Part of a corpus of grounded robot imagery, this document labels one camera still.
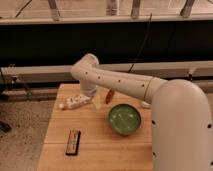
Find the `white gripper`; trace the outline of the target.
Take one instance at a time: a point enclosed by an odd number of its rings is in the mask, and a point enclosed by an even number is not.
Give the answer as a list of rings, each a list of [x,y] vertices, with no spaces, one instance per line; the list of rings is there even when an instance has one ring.
[[[88,82],[88,81],[81,80],[80,81],[80,88],[81,88],[82,93],[86,96],[89,96],[89,97],[93,97],[97,92],[97,86],[93,83]],[[96,94],[92,99],[92,103],[93,103],[96,110],[100,110],[101,107],[102,107],[101,96],[99,94]]]

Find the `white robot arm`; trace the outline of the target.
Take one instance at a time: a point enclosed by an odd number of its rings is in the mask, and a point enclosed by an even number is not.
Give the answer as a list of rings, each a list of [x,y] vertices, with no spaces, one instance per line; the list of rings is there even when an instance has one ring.
[[[91,53],[70,72],[86,95],[102,86],[151,105],[153,171],[213,171],[213,116],[199,86],[183,79],[103,70]]]

